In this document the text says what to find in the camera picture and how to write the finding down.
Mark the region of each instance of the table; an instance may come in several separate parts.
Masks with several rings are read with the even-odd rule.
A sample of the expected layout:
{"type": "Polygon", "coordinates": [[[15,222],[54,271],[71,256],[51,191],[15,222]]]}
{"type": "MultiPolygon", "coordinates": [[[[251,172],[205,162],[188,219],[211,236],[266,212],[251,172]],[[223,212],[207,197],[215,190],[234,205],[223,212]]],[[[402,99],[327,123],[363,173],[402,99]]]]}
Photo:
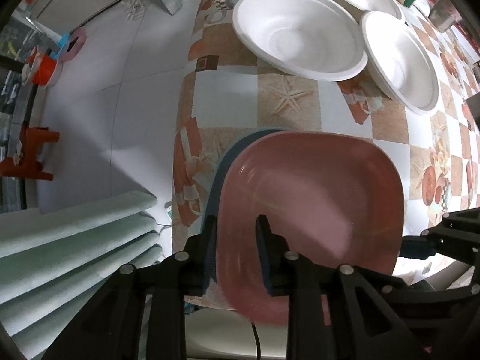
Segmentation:
{"type": "MultiPolygon", "coordinates": [[[[282,73],[252,54],[234,33],[238,0],[201,0],[178,106],[174,153],[173,250],[200,231],[215,169],[239,138],[265,127],[362,137],[395,164],[405,200],[404,235],[418,235],[442,214],[480,205],[480,136],[464,101],[479,87],[451,30],[441,34],[415,7],[407,24],[427,49],[440,80],[438,112],[420,116],[382,94],[368,72],[323,82],[282,73]],[[425,190],[435,191],[434,196],[425,190]]],[[[452,263],[399,258],[394,274],[408,284],[452,263]]],[[[215,283],[192,302],[227,308],[215,283]]]]}

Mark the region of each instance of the starfish print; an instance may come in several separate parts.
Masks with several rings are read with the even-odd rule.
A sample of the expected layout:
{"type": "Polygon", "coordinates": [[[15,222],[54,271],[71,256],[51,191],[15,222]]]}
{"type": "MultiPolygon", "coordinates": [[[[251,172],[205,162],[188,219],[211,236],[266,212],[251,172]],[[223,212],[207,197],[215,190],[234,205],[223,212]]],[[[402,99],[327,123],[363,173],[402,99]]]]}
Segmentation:
{"type": "Polygon", "coordinates": [[[281,86],[282,88],[278,89],[271,85],[268,85],[271,92],[280,96],[280,100],[278,101],[275,109],[272,111],[272,115],[278,114],[280,110],[286,107],[287,105],[290,105],[295,111],[299,112],[300,107],[298,105],[298,98],[305,95],[309,95],[312,92],[312,90],[306,90],[306,89],[293,90],[290,87],[290,84],[287,82],[287,78],[285,76],[282,76],[281,86]]]}

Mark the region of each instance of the power cord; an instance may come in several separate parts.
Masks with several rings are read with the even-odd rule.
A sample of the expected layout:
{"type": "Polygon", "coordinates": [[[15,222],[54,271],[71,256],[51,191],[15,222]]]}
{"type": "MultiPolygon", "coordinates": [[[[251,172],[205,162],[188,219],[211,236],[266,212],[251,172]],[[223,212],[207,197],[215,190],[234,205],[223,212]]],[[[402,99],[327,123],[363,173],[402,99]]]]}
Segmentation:
{"type": "Polygon", "coordinates": [[[255,323],[251,323],[251,328],[253,329],[253,335],[255,336],[255,343],[257,344],[257,360],[262,360],[262,349],[260,347],[260,339],[258,338],[257,327],[255,323]]]}
{"type": "Polygon", "coordinates": [[[161,223],[157,223],[157,226],[162,226],[162,228],[158,232],[158,235],[162,234],[162,231],[164,231],[165,229],[168,229],[168,228],[172,227],[172,225],[162,225],[161,223]]]}

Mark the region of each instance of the orange stool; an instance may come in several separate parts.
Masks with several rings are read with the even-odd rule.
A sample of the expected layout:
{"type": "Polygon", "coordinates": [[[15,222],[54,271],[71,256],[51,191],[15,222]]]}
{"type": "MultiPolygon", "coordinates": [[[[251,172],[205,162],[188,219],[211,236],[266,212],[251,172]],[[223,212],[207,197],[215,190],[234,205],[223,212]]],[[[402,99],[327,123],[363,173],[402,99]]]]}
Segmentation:
{"type": "Polygon", "coordinates": [[[12,157],[0,163],[0,176],[18,177],[21,179],[53,180],[53,174],[42,172],[43,165],[37,161],[38,150],[47,142],[58,142],[60,133],[49,131],[48,127],[22,126],[20,142],[22,142],[23,158],[15,165],[12,157]]]}

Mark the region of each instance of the pink plate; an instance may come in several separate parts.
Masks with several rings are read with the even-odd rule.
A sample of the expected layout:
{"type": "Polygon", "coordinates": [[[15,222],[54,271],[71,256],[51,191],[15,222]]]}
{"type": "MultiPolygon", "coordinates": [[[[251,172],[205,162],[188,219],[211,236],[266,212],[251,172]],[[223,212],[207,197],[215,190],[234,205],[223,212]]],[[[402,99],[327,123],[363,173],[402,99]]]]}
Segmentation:
{"type": "Polygon", "coordinates": [[[263,286],[255,219],[316,264],[391,274],[403,229],[403,189],[388,156],[346,135],[283,131],[248,146],[222,189],[217,277],[230,304],[252,321],[287,322],[288,299],[263,286]]]}

